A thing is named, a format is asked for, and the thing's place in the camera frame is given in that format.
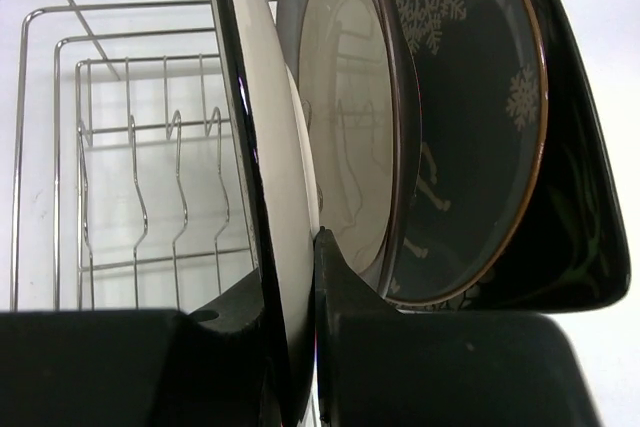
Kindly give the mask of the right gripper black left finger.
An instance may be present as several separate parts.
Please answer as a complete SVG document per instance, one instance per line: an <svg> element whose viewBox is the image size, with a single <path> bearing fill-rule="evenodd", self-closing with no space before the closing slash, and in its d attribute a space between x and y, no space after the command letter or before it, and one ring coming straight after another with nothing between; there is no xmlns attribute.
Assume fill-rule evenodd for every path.
<svg viewBox="0 0 640 427"><path fill-rule="evenodd" d="M5 313L5 426L276 426L263 299L246 275L191 314Z"/></svg>

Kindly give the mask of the cream plate with tree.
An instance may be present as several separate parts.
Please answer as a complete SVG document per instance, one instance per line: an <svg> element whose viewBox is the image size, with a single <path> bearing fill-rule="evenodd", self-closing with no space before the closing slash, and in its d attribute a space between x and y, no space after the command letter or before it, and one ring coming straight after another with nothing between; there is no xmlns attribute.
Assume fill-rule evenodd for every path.
<svg viewBox="0 0 640 427"><path fill-rule="evenodd" d="M313 239L299 99L267 0L211 0L245 221L282 423L300 426L314 366Z"/></svg>

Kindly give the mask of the grey deer round plate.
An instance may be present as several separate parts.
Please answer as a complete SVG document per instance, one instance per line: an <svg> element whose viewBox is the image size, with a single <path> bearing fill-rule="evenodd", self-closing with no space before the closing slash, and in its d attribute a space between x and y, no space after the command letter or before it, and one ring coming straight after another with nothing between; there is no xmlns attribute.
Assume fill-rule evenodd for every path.
<svg viewBox="0 0 640 427"><path fill-rule="evenodd" d="M549 86L531 0L395 0L422 100L422 165L387 300L430 310L496 263L537 181Z"/></svg>

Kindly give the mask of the dark floral rectangular plate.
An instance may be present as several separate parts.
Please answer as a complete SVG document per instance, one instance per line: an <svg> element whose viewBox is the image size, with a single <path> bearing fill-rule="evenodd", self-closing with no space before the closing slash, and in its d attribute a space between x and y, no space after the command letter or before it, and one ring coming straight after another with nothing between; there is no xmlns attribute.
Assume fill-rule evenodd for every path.
<svg viewBox="0 0 640 427"><path fill-rule="evenodd" d="M628 291L631 262L588 76L561 0L531 0L549 83L545 150L529 207L510 244L442 310L599 309Z"/></svg>

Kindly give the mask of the metal rimmed round plate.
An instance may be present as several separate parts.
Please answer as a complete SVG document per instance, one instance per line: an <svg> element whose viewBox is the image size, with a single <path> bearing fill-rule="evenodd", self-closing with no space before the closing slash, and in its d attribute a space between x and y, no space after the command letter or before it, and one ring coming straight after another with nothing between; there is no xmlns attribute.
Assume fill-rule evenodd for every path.
<svg viewBox="0 0 640 427"><path fill-rule="evenodd" d="M385 294L420 164L421 101L394 0L278 0L276 28L303 105L320 223Z"/></svg>

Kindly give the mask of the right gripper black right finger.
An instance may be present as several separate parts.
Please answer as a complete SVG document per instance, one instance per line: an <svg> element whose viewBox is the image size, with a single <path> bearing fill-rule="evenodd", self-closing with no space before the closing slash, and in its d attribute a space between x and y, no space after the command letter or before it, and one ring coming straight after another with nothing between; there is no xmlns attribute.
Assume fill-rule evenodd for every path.
<svg viewBox="0 0 640 427"><path fill-rule="evenodd" d="M326 426L596 426L570 343L546 316L403 314L315 240L317 379Z"/></svg>

